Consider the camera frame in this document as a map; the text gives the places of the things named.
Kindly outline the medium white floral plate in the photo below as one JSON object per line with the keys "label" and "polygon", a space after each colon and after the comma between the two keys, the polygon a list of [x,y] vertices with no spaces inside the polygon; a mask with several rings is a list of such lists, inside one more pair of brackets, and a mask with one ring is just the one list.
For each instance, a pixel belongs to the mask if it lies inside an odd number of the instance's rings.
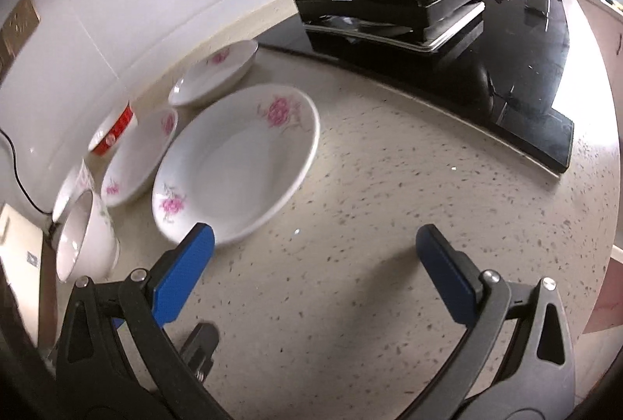
{"label": "medium white floral plate", "polygon": [[129,204],[150,188],[176,131],[178,111],[163,108],[146,115],[130,132],[104,173],[100,197],[107,208]]}

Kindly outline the red banded white bowl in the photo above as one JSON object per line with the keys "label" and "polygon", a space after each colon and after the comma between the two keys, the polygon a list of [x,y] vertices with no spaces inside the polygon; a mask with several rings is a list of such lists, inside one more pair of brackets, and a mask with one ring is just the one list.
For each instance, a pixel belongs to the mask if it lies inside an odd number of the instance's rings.
{"label": "red banded white bowl", "polygon": [[137,125],[130,101],[116,106],[96,129],[89,143],[89,152],[98,157],[109,156]]}

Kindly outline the black glass gas stove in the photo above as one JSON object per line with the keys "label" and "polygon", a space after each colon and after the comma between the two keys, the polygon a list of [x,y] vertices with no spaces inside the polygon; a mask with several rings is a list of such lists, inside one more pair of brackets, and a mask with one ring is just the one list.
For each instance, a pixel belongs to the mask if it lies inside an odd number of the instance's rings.
{"label": "black glass gas stove", "polygon": [[557,107],[563,0],[296,0],[262,46],[323,59],[441,107],[555,173],[574,122]]}

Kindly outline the white box appliance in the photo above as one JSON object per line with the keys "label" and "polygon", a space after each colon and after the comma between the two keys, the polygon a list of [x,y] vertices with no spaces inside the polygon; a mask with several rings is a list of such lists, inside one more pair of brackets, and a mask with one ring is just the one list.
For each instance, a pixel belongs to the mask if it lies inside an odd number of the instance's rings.
{"label": "white box appliance", "polygon": [[21,320],[35,346],[39,340],[42,230],[9,204],[0,219],[1,262]]}

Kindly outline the large white floral plate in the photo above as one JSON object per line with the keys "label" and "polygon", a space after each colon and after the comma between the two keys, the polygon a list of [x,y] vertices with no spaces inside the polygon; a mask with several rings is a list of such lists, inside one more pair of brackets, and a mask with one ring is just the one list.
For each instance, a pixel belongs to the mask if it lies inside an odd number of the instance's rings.
{"label": "large white floral plate", "polygon": [[248,237],[301,186],[320,131],[313,100],[289,85],[254,85],[211,104],[159,165],[151,201],[159,232],[178,244],[202,223],[220,247]]}

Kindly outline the white bowl front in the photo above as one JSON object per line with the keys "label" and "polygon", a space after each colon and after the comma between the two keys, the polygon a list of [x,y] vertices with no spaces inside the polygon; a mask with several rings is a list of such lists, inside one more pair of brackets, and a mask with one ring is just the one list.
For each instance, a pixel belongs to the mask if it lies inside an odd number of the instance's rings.
{"label": "white bowl front", "polygon": [[120,243],[101,197],[89,189],[80,194],[60,229],[56,248],[58,280],[68,284],[79,277],[106,279],[115,268]]}

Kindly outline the gold wall socket panel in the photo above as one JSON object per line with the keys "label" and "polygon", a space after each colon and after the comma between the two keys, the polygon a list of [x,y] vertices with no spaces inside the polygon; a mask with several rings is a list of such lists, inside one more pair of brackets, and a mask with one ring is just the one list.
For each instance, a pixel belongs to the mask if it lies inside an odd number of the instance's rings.
{"label": "gold wall socket panel", "polygon": [[34,0],[19,0],[1,27],[1,78],[40,23]]}

